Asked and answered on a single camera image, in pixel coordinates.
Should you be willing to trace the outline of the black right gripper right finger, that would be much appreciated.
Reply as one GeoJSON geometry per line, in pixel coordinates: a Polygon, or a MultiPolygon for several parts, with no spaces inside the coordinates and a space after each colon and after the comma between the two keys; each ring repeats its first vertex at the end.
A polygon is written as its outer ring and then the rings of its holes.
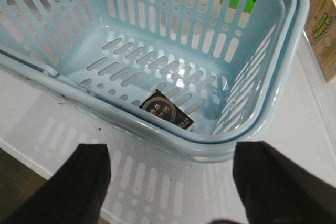
{"type": "Polygon", "coordinates": [[[233,178],[249,223],[335,223],[335,187],[266,142],[238,142],[233,178]]]}

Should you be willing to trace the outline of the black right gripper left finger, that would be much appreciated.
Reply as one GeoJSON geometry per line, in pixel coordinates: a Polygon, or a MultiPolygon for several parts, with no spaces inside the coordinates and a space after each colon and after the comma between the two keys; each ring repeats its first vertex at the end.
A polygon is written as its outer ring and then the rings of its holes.
{"type": "Polygon", "coordinates": [[[4,223],[98,223],[110,185],[105,144],[79,144],[40,189],[4,223]]]}

